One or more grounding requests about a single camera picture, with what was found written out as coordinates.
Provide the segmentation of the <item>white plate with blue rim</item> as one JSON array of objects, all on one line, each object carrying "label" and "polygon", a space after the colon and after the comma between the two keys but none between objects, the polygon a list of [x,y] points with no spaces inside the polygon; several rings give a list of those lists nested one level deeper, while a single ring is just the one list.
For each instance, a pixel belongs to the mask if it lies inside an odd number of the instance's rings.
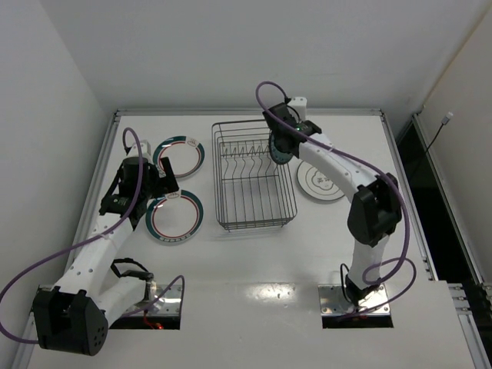
[{"label": "white plate with blue rim", "polygon": [[296,178],[300,189],[314,200],[336,201],[344,197],[344,193],[330,178],[305,161],[299,164]]}]

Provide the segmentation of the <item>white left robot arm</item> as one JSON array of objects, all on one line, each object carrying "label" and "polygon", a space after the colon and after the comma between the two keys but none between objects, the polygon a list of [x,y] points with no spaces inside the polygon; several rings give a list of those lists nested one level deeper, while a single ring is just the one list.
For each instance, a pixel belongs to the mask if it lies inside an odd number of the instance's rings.
[{"label": "white left robot arm", "polygon": [[93,230],[96,239],[82,247],[51,289],[38,290],[32,311],[41,348],[94,356],[113,323],[136,313],[136,304],[148,310],[157,301],[149,271],[125,271],[108,290],[101,286],[118,250],[145,215],[148,201],[178,190],[169,158],[159,162],[163,172],[147,158],[129,155],[122,161],[101,200]]}]

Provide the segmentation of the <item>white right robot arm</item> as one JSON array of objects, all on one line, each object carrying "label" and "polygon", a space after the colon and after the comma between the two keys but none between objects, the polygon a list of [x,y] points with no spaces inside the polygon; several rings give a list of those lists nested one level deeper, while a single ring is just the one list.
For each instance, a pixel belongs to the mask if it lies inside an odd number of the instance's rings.
[{"label": "white right robot arm", "polygon": [[391,186],[370,168],[338,155],[329,138],[312,121],[297,121],[285,103],[263,112],[270,129],[269,151],[279,165],[299,158],[328,177],[350,203],[347,227],[354,238],[344,295],[354,306],[381,284],[386,244],[402,219]]}]

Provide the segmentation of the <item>small blue floral plate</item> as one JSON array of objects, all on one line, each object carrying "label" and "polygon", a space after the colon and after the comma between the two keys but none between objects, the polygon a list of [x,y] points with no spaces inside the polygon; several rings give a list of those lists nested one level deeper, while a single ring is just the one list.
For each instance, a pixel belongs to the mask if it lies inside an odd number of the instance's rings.
[{"label": "small blue floral plate", "polygon": [[285,165],[294,157],[292,153],[284,153],[275,146],[275,138],[272,132],[268,139],[268,150],[271,160],[277,165]]}]

